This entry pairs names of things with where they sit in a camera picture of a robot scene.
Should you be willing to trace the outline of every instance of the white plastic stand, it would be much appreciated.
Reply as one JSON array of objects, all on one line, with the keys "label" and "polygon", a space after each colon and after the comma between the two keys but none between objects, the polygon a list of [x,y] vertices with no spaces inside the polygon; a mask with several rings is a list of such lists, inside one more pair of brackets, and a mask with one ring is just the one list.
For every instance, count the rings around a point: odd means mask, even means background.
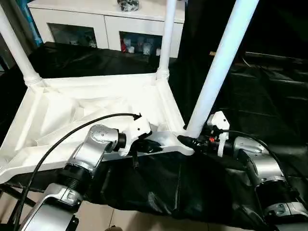
[{"label": "white plastic stand", "polygon": [[187,136],[197,138],[200,135],[258,2],[259,0],[236,0],[189,121]]},{"label": "white plastic stand", "polygon": [[[179,151],[186,155],[193,154],[193,150],[182,145],[175,135],[184,134],[184,122],[167,81],[176,3],[176,0],[167,0],[157,73],[44,80],[34,71],[0,8],[0,32],[29,86],[0,147],[0,183],[14,175],[33,171],[46,151],[72,129],[114,113],[135,113],[146,117],[153,132],[149,139],[161,144],[164,149],[162,153]],[[123,131],[132,121],[132,118],[122,116],[97,124]],[[40,170],[63,167],[90,127],[74,133],[59,145]],[[111,153],[106,154],[103,161],[119,158],[123,157]]]}]

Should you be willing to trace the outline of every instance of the black tablecloth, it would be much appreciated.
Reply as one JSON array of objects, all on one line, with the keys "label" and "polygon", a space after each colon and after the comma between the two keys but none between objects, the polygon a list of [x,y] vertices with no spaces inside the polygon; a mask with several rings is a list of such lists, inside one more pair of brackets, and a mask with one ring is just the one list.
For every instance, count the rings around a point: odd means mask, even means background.
[{"label": "black tablecloth", "polygon": [[[154,72],[156,57],[123,54],[77,46],[47,43],[31,56],[35,70],[45,78]],[[187,123],[211,60],[181,59],[170,65],[169,83]],[[2,79],[0,139],[3,140],[26,87],[20,71],[10,70]],[[213,111],[222,110],[231,129],[266,141],[282,159],[291,183],[308,203],[308,187],[285,164],[292,162],[308,176],[307,74],[273,72],[262,68],[232,67]],[[103,163],[87,193],[87,200],[124,210],[138,210],[175,218],[190,218],[244,229],[265,224],[243,166],[231,158],[180,153],[139,157]],[[31,190],[43,191],[58,170],[39,172]],[[6,184],[24,187],[29,174]]]}]

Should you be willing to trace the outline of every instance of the white pipe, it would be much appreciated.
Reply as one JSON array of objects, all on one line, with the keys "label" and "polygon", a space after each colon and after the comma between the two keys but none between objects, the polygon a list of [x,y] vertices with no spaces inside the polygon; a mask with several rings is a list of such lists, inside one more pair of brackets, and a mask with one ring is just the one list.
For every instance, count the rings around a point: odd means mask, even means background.
[{"label": "white pipe", "polygon": [[187,136],[197,138],[200,135],[258,2],[259,0],[236,0],[189,121]]},{"label": "white pipe", "polygon": [[39,74],[33,69],[23,47],[21,46],[13,28],[5,15],[5,12],[0,5],[0,32],[5,40],[6,45],[11,51],[17,65],[24,75],[26,85],[36,84],[42,79]]},{"label": "white pipe", "polygon": [[159,67],[156,74],[157,78],[169,78],[168,67],[176,6],[177,0],[167,0],[164,35],[159,59]]}]

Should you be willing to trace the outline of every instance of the tile floor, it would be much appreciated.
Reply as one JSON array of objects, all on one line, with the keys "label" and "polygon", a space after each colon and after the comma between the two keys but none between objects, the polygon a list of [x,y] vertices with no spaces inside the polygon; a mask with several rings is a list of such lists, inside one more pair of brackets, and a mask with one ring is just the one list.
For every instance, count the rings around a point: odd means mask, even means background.
[{"label": "tile floor", "polygon": [[[29,197],[37,201],[41,194],[31,192]],[[14,208],[16,200],[7,194],[0,198],[0,223],[6,223]],[[30,211],[23,209],[22,219]],[[137,211],[121,211],[107,205],[94,205],[83,202],[77,213],[79,225],[77,231],[104,231],[116,225],[123,231],[244,231],[217,224],[207,224],[191,220],[176,220]]]}]

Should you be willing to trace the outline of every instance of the black power cord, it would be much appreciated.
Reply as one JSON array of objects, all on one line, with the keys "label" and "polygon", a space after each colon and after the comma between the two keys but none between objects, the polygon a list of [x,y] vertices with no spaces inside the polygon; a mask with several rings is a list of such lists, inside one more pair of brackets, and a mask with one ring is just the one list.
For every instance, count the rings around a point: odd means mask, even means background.
[{"label": "black power cord", "polygon": [[[252,136],[252,135],[249,135],[245,132],[241,132],[241,131],[235,131],[235,130],[218,130],[218,134],[221,134],[221,133],[225,133],[225,132],[228,132],[228,133],[234,133],[234,134],[238,134],[238,135],[242,135],[242,136],[246,136],[246,137],[249,137],[251,139],[253,139],[254,141],[258,142],[259,144],[261,144],[263,147],[265,147],[269,154],[276,160],[279,168],[281,169],[283,175],[285,176],[285,179],[287,181],[287,183],[291,185],[290,183],[290,179],[289,179],[289,175],[287,173],[285,173],[283,171],[283,168],[282,168],[282,165],[281,165],[281,161],[279,160],[278,156],[276,155],[275,152],[273,152],[272,150],[269,149],[269,147],[267,146],[266,143],[264,143],[262,140],[258,139],[257,137],[255,136]],[[288,162],[286,161],[285,162],[289,167],[291,167],[301,178],[301,180],[306,184],[306,186],[308,187],[308,180],[307,178],[305,177],[305,175],[303,173],[301,173],[291,162]],[[303,206],[305,207],[305,209],[308,211],[308,206],[307,204],[304,202],[304,200],[299,196],[299,193],[297,193],[296,195],[296,198],[299,200],[300,203],[303,204]]]},{"label": "black power cord", "polygon": [[23,211],[23,207],[24,207],[24,204],[25,204],[25,200],[26,200],[26,197],[28,195],[28,192],[30,190],[30,187],[31,187],[31,184],[32,184],[32,181],[36,175],[36,173],[39,171],[39,168],[40,166],[42,165],[42,163],[45,161],[45,159],[48,157],[48,155],[60,144],[62,143],[66,138],[68,138],[70,135],[72,135],[73,133],[75,133],[76,131],[90,125],[90,124],[93,124],[95,122],[98,122],[100,120],[103,120],[103,119],[108,119],[108,118],[112,118],[112,117],[116,117],[116,116],[132,116],[135,120],[140,118],[141,115],[136,115],[136,114],[132,114],[132,113],[117,113],[117,114],[111,114],[111,115],[105,115],[105,116],[102,116],[102,117],[99,117],[97,119],[94,119],[92,121],[89,121],[81,126],[79,126],[78,128],[75,128],[74,130],[70,131],[69,133],[67,133],[65,136],[63,136],[61,139],[59,139],[57,141],[57,143],[55,143],[45,154],[44,156],[41,158],[41,160],[38,162],[38,164],[36,165],[35,169],[33,170],[32,172],[32,175],[31,175],[31,178],[30,180],[28,181],[28,184],[27,186],[23,189],[23,196],[20,200],[20,205],[19,205],[19,208],[18,208],[18,211],[17,211],[17,214],[16,214],[16,220],[15,220],[15,224],[14,224],[14,231],[17,231],[18,228],[19,228],[19,222],[20,222],[20,216],[21,216],[21,213]]}]

